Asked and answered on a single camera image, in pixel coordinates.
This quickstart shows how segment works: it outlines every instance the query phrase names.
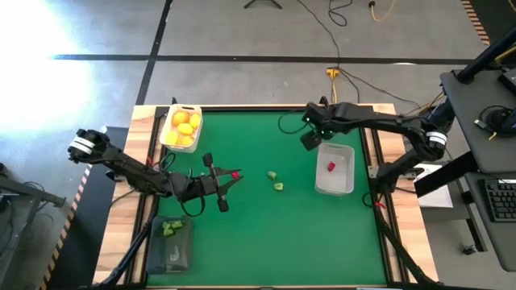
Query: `wooden table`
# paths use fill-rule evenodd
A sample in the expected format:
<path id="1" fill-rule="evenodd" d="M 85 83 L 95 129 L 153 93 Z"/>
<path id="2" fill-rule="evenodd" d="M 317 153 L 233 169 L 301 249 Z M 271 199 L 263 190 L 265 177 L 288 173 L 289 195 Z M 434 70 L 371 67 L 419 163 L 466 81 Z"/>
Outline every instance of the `wooden table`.
<path id="1" fill-rule="evenodd" d="M 372 106 L 376 112 L 395 114 L 393 104 L 364 104 Z M 262 106 L 262 105 L 242 105 L 242 106 Z M 292 105 L 267 105 L 267 106 L 292 106 Z M 136 106 L 131 117 L 131 125 L 127 135 L 124 152 L 138 161 L 145 163 L 147 159 L 149 139 L 151 138 L 152 124 L 154 122 L 155 106 Z M 405 153 L 405 146 L 402 137 L 393 133 L 378 132 L 380 137 L 381 149 L 385 162 L 393 162 Z M 366 131 L 368 137 L 369 153 L 373 164 L 376 163 L 375 151 L 372 147 L 372 137 L 370 131 Z M 154 162 L 159 159 L 160 144 L 156 144 Z M 414 190 L 412 181 L 399 180 L 398 187 Z M 119 197 L 129 190 L 127 184 L 117 184 L 113 198 Z M 392 194 L 393 205 L 396 212 L 397 224 L 402 239 L 403 246 L 407 249 L 417 265 L 433 280 L 437 281 L 437 271 L 435 270 L 434 260 L 430 245 L 428 243 L 427 232 L 423 223 L 418 199 L 413 193 L 405 193 L 397 190 Z M 150 197 L 146 203 L 147 208 L 144 220 L 147 220 L 150 211 Z M 94 283 L 102 282 L 118 264 L 131 244 L 135 213 L 138 205 L 139 195 L 134 194 L 121 199 L 111 208 L 107 220 L 106 231 L 102 241 L 97 268 L 94 276 Z M 139 281 L 141 272 L 144 247 L 139 249 L 136 257 L 133 281 Z M 389 246 L 390 264 L 393 269 L 395 280 L 400 280 L 399 270 L 397 269 L 397 259 L 391 246 Z"/>

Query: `yellow and black hazard tape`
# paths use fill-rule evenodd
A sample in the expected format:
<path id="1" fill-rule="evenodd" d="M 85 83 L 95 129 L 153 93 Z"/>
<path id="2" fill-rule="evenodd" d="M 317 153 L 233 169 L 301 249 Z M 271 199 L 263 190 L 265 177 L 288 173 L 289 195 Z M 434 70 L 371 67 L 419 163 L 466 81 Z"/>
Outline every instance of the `yellow and black hazard tape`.
<path id="1" fill-rule="evenodd" d="M 47 265 L 47 269 L 45 270 L 45 274 L 43 277 L 43 283 L 40 285 L 40 290 L 47 290 L 48 282 L 50 281 L 50 277 L 52 275 L 52 271 L 56 267 L 57 259 L 59 258 L 59 252 L 63 248 L 63 243 L 65 242 L 66 235 L 70 230 L 70 226 L 72 225 L 72 220 L 75 217 L 75 213 L 77 211 L 77 206 L 79 201 L 81 201 L 81 195 L 84 192 L 84 187 L 86 186 L 86 181 L 88 181 L 89 173 L 91 172 L 91 165 L 88 164 L 86 166 L 86 170 L 81 178 L 81 183 L 79 184 L 79 188 L 77 189 L 77 193 L 75 193 L 75 198 L 73 199 L 72 206 L 70 206 L 68 216 L 66 217 L 66 221 L 64 222 L 63 229 L 59 235 L 59 239 L 57 240 L 56 248 L 52 253 L 52 257 L 50 258 L 50 263 Z"/>
<path id="2" fill-rule="evenodd" d="M 469 0 L 461 0 L 461 2 L 464 6 L 464 9 L 466 10 L 466 13 L 468 13 L 469 20 L 471 20 L 471 23 L 473 23 L 473 26 L 475 27 L 478 37 L 481 38 L 481 42 L 485 45 L 490 45 L 491 43 L 489 41 L 489 37 L 487 36 L 487 33 L 485 33 L 481 21 L 476 16 L 476 12 L 473 9 L 471 2 Z"/>

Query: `black keyboard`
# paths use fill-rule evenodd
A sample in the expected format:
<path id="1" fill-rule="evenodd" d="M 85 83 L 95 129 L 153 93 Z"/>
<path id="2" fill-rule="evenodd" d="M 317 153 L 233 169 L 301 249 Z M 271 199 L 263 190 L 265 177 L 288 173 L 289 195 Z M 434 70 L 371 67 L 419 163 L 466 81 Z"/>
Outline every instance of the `black keyboard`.
<path id="1" fill-rule="evenodd" d="M 492 222 L 516 222 L 516 183 L 479 180 Z"/>

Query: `red toy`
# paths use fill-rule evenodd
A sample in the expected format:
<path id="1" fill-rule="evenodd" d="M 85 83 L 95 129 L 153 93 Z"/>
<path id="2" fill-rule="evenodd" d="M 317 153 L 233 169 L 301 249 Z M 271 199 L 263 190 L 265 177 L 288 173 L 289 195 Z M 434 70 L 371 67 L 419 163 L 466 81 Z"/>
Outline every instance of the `red toy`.
<path id="1" fill-rule="evenodd" d="M 328 171 L 331 172 L 333 170 L 333 168 L 335 168 L 335 164 L 333 162 L 330 162 L 328 164 Z"/>

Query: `white paper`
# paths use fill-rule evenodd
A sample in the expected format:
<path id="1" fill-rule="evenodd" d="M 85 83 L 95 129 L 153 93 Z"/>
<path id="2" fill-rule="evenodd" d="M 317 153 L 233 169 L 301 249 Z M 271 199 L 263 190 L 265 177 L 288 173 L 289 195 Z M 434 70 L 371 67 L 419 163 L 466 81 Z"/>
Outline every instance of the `white paper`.
<path id="1" fill-rule="evenodd" d="M 423 177 L 431 174 L 432 172 L 437 171 L 443 165 L 436 164 L 418 164 L 416 168 L 423 168 L 425 171 L 416 177 L 415 181 L 422 179 Z M 420 197 L 419 206 L 421 207 L 444 207 L 444 208 L 452 208 L 452 198 L 450 197 L 450 191 L 448 190 L 448 186 L 444 185 L 440 188 L 437 188 L 435 191 L 428 193 L 424 197 Z"/>

